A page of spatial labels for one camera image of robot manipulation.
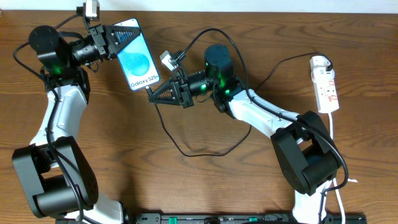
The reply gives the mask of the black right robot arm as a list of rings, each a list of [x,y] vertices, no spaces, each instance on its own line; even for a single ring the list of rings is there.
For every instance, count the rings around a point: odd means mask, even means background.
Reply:
[[[270,138],[280,169],[295,190],[294,220],[323,223],[326,196],[340,188],[332,183],[337,170],[345,169],[346,164],[319,115],[290,112],[262,99],[236,76],[224,45],[208,47],[205,69],[191,75],[181,64],[184,57],[183,51],[165,51],[160,56],[172,77],[149,93],[149,101],[187,108],[193,106],[193,97],[208,94],[220,112]]]

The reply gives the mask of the blue Galaxy smartphone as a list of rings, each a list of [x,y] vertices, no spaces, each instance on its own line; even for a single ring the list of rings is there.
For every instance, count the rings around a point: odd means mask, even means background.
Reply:
[[[136,19],[129,19],[115,25],[140,28]],[[139,37],[118,53],[118,60],[126,77],[127,84],[132,91],[147,87],[160,80],[160,75],[142,30]]]

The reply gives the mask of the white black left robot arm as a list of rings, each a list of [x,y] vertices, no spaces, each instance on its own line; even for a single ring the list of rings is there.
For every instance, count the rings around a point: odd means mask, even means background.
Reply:
[[[121,202],[101,194],[93,169],[76,141],[90,98],[86,68],[114,59],[141,34],[137,26],[97,25],[88,35],[38,26],[28,44],[42,63],[37,74],[48,105],[39,131],[16,149],[12,163],[31,212],[57,223],[133,223]]]

